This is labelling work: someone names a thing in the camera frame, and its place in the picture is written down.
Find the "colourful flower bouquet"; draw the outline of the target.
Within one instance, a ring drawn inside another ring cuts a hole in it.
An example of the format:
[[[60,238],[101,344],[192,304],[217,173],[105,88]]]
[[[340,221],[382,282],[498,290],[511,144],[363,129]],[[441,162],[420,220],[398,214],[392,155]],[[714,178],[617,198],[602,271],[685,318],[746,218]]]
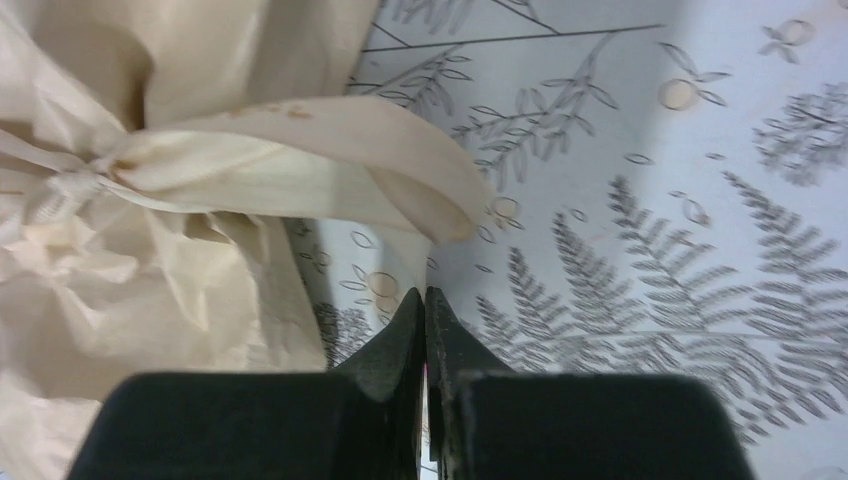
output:
[[[376,230],[412,276],[492,191],[345,84],[374,1],[1,5],[1,465],[63,479],[122,380],[320,371],[287,218]]]

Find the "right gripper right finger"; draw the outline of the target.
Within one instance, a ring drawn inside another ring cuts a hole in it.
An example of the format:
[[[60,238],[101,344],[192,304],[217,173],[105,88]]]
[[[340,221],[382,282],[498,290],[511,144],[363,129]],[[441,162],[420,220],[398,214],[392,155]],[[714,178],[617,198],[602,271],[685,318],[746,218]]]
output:
[[[430,458],[440,479],[507,479],[501,446],[479,438],[482,403],[473,384],[508,367],[459,320],[443,291],[425,299]]]

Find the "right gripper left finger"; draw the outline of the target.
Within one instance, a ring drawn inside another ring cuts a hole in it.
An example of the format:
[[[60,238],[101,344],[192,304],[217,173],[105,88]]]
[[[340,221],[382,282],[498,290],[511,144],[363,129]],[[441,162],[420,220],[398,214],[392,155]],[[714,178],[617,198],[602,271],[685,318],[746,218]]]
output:
[[[403,297],[389,323],[331,372],[352,383],[334,453],[336,479],[420,477],[424,304]]]

